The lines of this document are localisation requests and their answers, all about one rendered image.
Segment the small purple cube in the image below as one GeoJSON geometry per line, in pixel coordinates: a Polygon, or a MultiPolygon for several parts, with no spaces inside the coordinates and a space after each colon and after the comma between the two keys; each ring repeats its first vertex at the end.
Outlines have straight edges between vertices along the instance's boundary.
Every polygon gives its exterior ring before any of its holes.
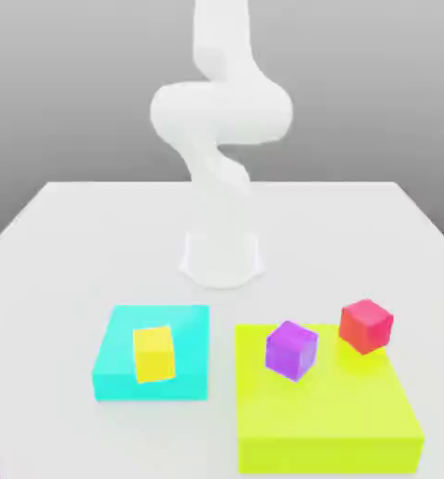
{"type": "Polygon", "coordinates": [[[319,334],[292,321],[284,321],[266,338],[265,366],[299,382],[313,366],[319,334]]]}

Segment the small yellow cube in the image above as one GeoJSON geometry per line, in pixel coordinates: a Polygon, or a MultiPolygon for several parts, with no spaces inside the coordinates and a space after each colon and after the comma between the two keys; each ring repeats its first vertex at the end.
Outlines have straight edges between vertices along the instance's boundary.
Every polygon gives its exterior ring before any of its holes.
{"type": "Polygon", "coordinates": [[[155,383],[175,378],[175,356],[170,326],[133,331],[136,381],[155,383]]]}

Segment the small red cube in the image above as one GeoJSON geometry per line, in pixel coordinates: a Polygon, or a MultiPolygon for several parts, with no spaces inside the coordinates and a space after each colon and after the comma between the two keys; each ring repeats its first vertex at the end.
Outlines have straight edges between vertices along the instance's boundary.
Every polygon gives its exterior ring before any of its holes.
{"type": "Polygon", "coordinates": [[[389,343],[393,323],[391,313],[366,298],[342,308],[338,335],[366,355],[389,343]]]}

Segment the large cyan box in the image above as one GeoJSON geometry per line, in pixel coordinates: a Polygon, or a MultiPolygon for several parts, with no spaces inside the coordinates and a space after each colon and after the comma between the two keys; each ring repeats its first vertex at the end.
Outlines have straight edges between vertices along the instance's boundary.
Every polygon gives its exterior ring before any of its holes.
{"type": "Polygon", "coordinates": [[[107,323],[92,372],[98,401],[205,400],[208,397],[209,307],[206,305],[119,305],[107,323]],[[136,380],[133,331],[170,327],[175,377],[136,380]]]}

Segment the large lime box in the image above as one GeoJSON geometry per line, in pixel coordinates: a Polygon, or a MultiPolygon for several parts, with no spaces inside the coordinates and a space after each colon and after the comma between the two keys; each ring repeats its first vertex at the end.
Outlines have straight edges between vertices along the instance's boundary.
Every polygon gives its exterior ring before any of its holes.
{"type": "Polygon", "coordinates": [[[299,382],[265,366],[272,325],[235,328],[241,473],[414,473],[424,435],[385,349],[362,356],[335,325],[299,382]]]}

